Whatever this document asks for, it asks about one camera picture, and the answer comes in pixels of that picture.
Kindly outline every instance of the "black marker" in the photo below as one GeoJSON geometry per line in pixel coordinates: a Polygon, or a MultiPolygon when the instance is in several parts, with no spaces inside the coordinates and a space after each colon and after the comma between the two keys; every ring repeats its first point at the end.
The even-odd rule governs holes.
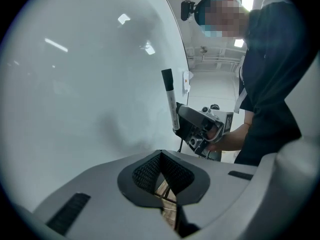
{"type": "Polygon", "coordinates": [[[177,109],[177,103],[176,103],[176,97],[175,97],[175,90],[174,90],[174,78],[172,76],[171,68],[164,69],[161,71],[164,86],[166,90],[166,96],[168,98],[169,102],[169,108],[171,113],[171,119],[172,119],[172,126],[175,131],[179,130],[179,118],[178,114],[176,112],[177,109]]]}

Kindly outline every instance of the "ceiling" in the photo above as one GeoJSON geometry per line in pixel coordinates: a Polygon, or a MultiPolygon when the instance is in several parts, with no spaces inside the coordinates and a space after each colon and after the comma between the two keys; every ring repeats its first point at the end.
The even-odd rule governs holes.
{"type": "MultiPolygon", "coordinates": [[[[180,28],[189,69],[192,71],[235,72],[247,50],[246,44],[239,48],[234,46],[234,38],[205,37],[193,17],[187,21],[181,20],[182,1],[168,0],[180,28]]],[[[191,1],[197,4],[200,0],[191,1]]],[[[260,9],[262,1],[254,0],[253,9],[260,9]]]]}

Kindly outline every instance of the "face mask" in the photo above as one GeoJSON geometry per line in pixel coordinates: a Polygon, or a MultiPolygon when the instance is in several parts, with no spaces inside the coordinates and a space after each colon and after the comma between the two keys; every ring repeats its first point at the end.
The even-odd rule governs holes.
{"type": "Polygon", "coordinates": [[[201,31],[206,38],[222,38],[222,31],[214,30],[214,26],[201,25],[201,31]]]}

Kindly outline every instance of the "handheld device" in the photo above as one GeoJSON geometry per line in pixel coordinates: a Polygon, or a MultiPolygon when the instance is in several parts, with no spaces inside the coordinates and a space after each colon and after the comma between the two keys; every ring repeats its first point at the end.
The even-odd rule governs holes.
{"type": "Polygon", "coordinates": [[[173,132],[184,140],[195,154],[210,159],[210,152],[206,147],[209,143],[218,142],[224,134],[230,132],[234,113],[220,111],[216,104],[203,107],[201,111],[178,102],[174,106],[173,101],[176,99],[171,69],[162,70],[162,77],[167,92],[173,132]],[[213,128],[216,128],[216,134],[209,139],[208,132],[213,128]]]}

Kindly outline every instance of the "person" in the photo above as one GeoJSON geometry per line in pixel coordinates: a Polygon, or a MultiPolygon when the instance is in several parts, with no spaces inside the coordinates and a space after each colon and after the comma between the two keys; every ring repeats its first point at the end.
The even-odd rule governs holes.
{"type": "MultiPolygon", "coordinates": [[[[239,0],[201,0],[194,19],[205,36],[239,38],[247,46],[236,102],[245,110],[244,122],[207,149],[241,150],[235,163],[257,166],[264,155],[301,137],[285,98],[310,63],[304,21],[290,0],[264,0],[251,11],[239,0]]],[[[215,133],[209,131],[208,138],[215,133]]]]}

